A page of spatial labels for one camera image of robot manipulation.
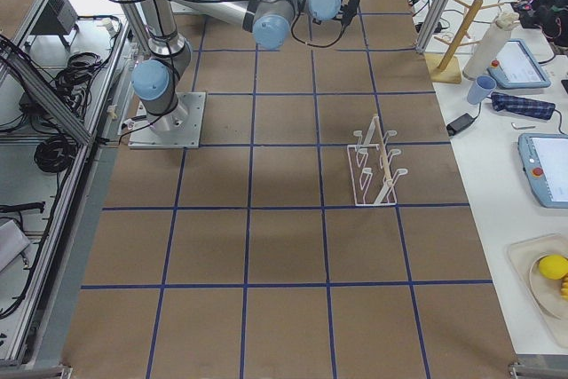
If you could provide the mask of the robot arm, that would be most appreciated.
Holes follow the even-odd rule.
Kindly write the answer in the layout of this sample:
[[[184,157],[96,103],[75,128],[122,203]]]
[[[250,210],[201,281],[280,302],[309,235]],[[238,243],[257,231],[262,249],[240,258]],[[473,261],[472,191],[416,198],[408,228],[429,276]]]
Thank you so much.
[[[206,16],[249,32],[257,45],[280,48],[296,20],[339,20],[343,0],[139,0],[146,19],[151,57],[134,70],[133,86],[155,133],[177,130],[189,116],[176,87],[191,62],[192,49],[178,31],[172,3],[185,4]]]

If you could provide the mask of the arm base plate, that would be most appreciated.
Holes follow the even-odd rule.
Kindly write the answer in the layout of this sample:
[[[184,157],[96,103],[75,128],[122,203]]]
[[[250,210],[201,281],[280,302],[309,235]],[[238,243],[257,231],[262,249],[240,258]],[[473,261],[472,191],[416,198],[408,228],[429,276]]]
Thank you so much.
[[[178,149],[198,148],[200,146],[202,119],[206,104],[205,92],[179,92],[177,107],[155,124],[145,118],[133,125],[134,132],[129,135],[131,149]]]

